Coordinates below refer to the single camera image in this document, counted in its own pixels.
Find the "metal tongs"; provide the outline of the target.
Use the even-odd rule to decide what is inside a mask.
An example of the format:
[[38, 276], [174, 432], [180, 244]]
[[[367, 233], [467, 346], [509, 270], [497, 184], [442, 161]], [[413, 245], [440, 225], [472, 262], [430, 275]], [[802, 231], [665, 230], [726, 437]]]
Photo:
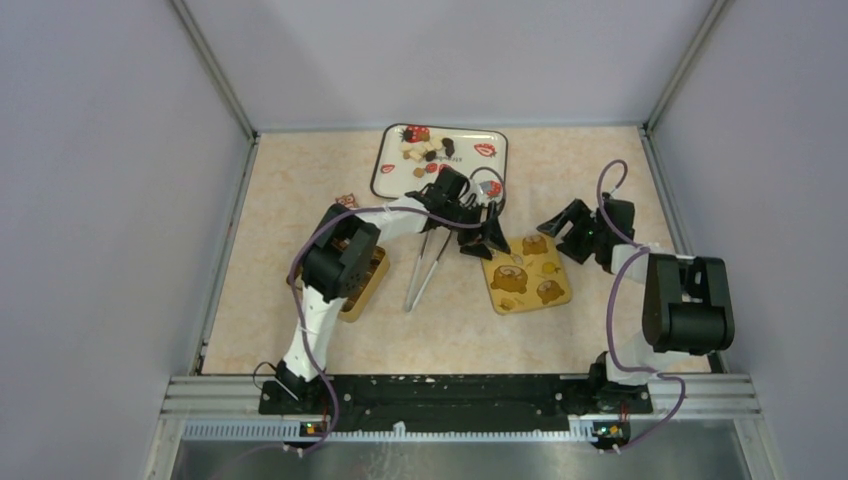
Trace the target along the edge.
[[452, 231], [447, 232], [441, 246], [436, 251], [433, 261], [427, 263], [426, 254], [428, 252], [428, 248], [434, 243], [434, 236], [434, 230], [428, 231], [424, 234], [420, 243], [404, 302], [404, 311], [406, 313], [412, 312], [419, 305], [454, 234]]

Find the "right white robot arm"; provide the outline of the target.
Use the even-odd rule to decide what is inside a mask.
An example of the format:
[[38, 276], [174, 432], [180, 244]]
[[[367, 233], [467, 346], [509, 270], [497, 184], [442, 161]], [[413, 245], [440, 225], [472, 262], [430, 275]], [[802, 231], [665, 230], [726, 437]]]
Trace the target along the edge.
[[[598, 360], [603, 374], [586, 385], [589, 404], [612, 412], [627, 397], [627, 387], [646, 384], [688, 357], [728, 349], [735, 319], [725, 262], [720, 258], [679, 256], [635, 241], [635, 206], [602, 193], [596, 209], [575, 199], [539, 233], [560, 239], [557, 249], [584, 264], [589, 258], [613, 275], [607, 302], [608, 348]], [[622, 283], [644, 287], [641, 327], [630, 340], [616, 344], [614, 308]]]

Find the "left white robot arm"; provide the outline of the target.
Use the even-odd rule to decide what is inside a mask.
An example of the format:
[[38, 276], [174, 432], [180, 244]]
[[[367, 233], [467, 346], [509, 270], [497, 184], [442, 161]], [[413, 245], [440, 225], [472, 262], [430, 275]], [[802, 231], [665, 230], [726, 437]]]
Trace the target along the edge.
[[493, 193], [474, 175], [446, 168], [421, 189], [380, 206], [329, 206], [288, 273], [298, 320], [275, 368], [273, 382], [283, 401], [302, 414], [319, 404], [321, 388], [315, 381], [326, 378], [327, 347], [339, 313], [364, 284], [380, 243], [444, 228], [455, 234], [465, 255], [509, 253], [500, 225], [506, 204], [505, 190]]

